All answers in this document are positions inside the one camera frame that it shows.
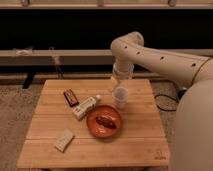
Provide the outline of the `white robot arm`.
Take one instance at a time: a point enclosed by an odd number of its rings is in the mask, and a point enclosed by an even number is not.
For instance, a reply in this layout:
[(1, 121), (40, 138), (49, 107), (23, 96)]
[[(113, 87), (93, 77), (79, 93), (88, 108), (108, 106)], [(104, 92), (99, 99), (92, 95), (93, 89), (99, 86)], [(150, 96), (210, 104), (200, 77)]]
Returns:
[(140, 65), (186, 89), (176, 109), (169, 171), (213, 171), (213, 58), (147, 48), (138, 32), (114, 39), (113, 74), (130, 77)]

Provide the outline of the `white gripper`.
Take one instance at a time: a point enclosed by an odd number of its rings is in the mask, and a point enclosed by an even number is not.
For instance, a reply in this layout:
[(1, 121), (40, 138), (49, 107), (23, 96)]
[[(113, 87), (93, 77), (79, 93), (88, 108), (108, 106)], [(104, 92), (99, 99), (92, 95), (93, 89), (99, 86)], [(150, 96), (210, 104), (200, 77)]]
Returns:
[(119, 80), (131, 79), (133, 75), (134, 66), (131, 66), (127, 71), (121, 71), (116, 65), (113, 65), (112, 74)]

